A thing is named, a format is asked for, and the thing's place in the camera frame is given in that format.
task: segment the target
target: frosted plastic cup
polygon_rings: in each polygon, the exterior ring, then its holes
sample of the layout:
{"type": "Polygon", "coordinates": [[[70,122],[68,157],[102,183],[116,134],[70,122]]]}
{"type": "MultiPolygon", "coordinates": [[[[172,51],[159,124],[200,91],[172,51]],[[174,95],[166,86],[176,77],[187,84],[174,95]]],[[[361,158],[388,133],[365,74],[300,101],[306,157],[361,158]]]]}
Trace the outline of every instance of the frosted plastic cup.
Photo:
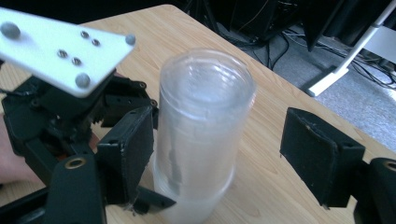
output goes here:
{"type": "Polygon", "coordinates": [[[233,181],[235,157],[256,84],[235,57],[194,49],[161,71],[154,188],[175,200],[169,223],[202,223],[233,181]]]}

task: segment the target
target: table surface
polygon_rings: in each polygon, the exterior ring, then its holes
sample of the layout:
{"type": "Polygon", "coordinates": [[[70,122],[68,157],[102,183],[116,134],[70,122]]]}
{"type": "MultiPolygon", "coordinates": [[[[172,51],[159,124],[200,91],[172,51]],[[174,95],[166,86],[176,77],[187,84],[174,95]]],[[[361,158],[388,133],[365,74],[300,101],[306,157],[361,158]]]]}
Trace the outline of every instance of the table surface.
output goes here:
{"type": "MultiPolygon", "coordinates": [[[[130,79],[145,81],[149,96],[156,100],[159,99],[162,65],[188,49],[223,50],[247,65],[258,85],[255,104],[240,142],[234,181],[207,223],[354,222],[352,214],[356,201],[353,198],[347,208],[325,210],[318,205],[288,162],[280,158],[280,140],[289,106],[315,113],[366,146],[366,161],[376,157],[396,159],[395,153],[176,7],[152,7],[84,25],[136,35],[134,51],[117,69],[130,79]]],[[[18,86],[28,77],[28,74],[9,64],[3,66],[0,74],[0,87],[7,89],[18,86]]],[[[93,130],[99,137],[108,132],[98,126],[94,126],[93,130]]],[[[141,184],[152,189],[149,169],[144,173],[141,184]]],[[[27,182],[5,185],[0,190],[0,205],[42,187],[42,184],[27,182]]],[[[106,215],[108,223],[163,222],[159,216],[151,214],[134,217],[115,205],[106,208],[106,215]]]]}

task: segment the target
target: white metal leg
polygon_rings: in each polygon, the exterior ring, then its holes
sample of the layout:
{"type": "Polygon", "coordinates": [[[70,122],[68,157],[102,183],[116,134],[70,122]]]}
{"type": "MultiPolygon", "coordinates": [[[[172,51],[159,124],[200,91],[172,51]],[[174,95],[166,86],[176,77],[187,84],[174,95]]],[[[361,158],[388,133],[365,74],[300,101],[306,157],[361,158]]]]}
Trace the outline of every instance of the white metal leg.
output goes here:
{"type": "Polygon", "coordinates": [[[359,39],[358,43],[348,53],[341,64],[329,75],[321,79],[315,85],[308,89],[307,93],[311,96],[318,96],[327,88],[329,88],[334,82],[340,79],[347,73],[347,67],[352,63],[353,59],[358,53],[364,48],[367,42],[373,37],[378,28],[384,23],[385,19],[390,15],[393,9],[396,8],[396,0],[393,0],[381,13],[378,19],[367,29],[364,35],[359,39]]]}

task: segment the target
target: gray carpet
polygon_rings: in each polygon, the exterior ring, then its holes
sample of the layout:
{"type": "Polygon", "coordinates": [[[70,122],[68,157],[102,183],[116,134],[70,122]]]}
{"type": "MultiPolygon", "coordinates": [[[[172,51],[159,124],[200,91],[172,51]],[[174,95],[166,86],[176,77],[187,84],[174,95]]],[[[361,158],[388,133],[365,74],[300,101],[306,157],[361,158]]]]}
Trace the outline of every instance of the gray carpet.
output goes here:
{"type": "MultiPolygon", "coordinates": [[[[246,40],[235,32],[226,32],[221,26],[220,30],[226,35],[246,40]]],[[[296,37],[293,39],[304,44],[303,39],[296,37]]],[[[324,49],[315,48],[308,52],[306,47],[289,38],[288,41],[290,47],[277,62],[274,71],[302,91],[306,91],[333,71],[343,60],[324,49]]],[[[343,49],[340,43],[330,38],[323,37],[320,41],[337,49],[343,49]]],[[[286,42],[280,35],[271,39],[270,58],[275,59],[285,47],[286,42]]],[[[246,49],[245,52],[267,65],[266,48],[246,49]]],[[[371,69],[370,66],[365,67],[378,77],[383,76],[381,72],[371,69]]],[[[315,99],[396,152],[396,91],[378,86],[356,72],[351,65],[348,68],[349,72],[345,76],[315,99]]]]}

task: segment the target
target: hole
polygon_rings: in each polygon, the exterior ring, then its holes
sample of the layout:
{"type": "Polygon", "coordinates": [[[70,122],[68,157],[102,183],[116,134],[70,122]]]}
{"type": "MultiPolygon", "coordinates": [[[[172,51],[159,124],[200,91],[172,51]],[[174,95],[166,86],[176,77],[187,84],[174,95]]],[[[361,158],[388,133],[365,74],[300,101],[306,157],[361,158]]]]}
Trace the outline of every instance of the hole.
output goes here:
{"type": "Polygon", "coordinates": [[[74,158],[70,161],[68,161],[64,167],[66,169],[72,170],[72,169],[76,169],[78,167],[83,166],[87,161],[84,158],[78,157],[78,158],[74,158]]]}
{"type": "Polygon", "coordinates": [[[110,145],[117,144],[118,142],[119,142],[119,140],[116,140],[116,139],[112,139],[112,140],[108,141],[108,143],[110,145]]]}
{"type": "Polygon", "coordinates": [[[33,107],[39,107],[39,106],[40,106],[40,104],[38,103],[37,99],[32,100],[32,101],[30,102],[30,104],[31,104],[31,106],[33,106],[33,107]]]}
{"type": "Polygon", "coordinates": [[[151,100],[150,103],[151,103],[152,106],[157,106],[158,105],[157,101],[155,101],[155,100],[151,100]]]}
{"type": "Polygon", "coordinates": [[[348,143],[348,142],[342,143],[342,146],[343,147],[354,147],[354,145],[352,143],[348,143]]]}
{"type": "Polygon", "coordinates": [[[396,163],[393,161],[385,161],[385,166],[387,166],[390,170],[396,172],[396,163]]]}

